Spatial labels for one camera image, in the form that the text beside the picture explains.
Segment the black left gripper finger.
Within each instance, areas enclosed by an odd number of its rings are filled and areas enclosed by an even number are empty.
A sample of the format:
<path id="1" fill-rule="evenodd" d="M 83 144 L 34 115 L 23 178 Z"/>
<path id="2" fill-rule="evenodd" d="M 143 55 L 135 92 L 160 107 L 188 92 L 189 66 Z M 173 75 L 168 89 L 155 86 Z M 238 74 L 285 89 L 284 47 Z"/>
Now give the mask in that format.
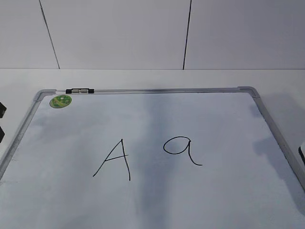
<path id="1" fill-rule="evenodd" d="M 4 133 L 3 129 L 0 127 L 0 143 L 2 142 L 4 136 L 5 136 L 5 133 Z"/>
<path id="2" fill-rule="evenodd" d="M 7 110 L 6 106 L 0 103 L 0 118 L 4 116 L 6 110 Z"/>

